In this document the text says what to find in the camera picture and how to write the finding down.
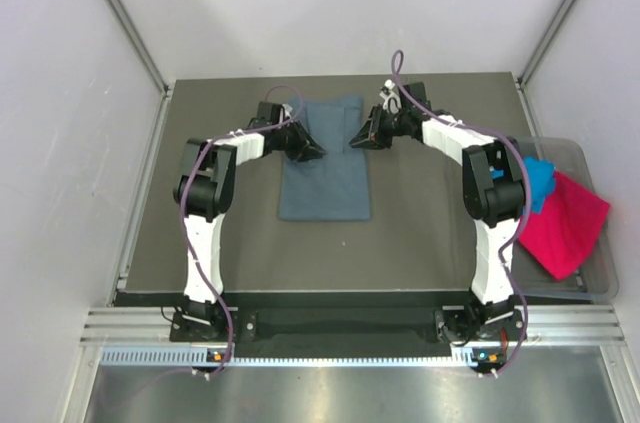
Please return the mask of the grey-blue t-shirt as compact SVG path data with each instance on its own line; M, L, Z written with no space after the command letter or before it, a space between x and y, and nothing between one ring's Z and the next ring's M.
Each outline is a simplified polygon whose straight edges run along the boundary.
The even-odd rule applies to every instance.
M324 149L319 159L284 159L278 217L291 222L357 222L371 219L365 154L349 141L361 128L364 100L347 95L306 101L298 118Z

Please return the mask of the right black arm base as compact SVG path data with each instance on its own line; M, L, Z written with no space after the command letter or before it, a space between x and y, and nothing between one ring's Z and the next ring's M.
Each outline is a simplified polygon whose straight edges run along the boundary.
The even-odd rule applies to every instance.
M516 343L524 328L522 314L513 315L492 323L481 323L468 308L442 307L434 311L438 339L446 344L462 347L487 343L500 345Z

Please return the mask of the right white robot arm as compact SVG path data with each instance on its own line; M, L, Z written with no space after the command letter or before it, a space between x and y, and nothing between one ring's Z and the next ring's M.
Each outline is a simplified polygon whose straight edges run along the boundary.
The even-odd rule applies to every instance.
M524 162L516 143L474 130L444 112L431 110L425 86L388 80L362 128L350 140L356 149L383 150L396 137L410 137L441 152L462 170L462 199L476 230L476 267L470 301L457 320L443 325L458 334L492 337L515 313L511 269L513 244L525 210Z

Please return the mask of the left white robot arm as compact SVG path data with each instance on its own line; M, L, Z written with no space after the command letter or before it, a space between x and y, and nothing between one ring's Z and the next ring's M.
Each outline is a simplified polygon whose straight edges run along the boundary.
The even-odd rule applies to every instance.
M191 138L184 147L180 176L173 190L186 244L187 279L181 316L205 339L229 328L222 301L221 233L235 191L239 166L274 152L293 162L321 159L325 150L299 122L304 102L262 101L245 128L209 139Z

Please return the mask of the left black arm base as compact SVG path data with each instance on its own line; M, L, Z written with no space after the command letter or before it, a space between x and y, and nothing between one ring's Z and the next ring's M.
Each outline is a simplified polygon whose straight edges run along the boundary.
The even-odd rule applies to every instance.
M219 306L196 311L175 308L171 317L169 341L174 343L224 343L232 334L234 343L251 341L257 330L257 313L231 310L228 321Z

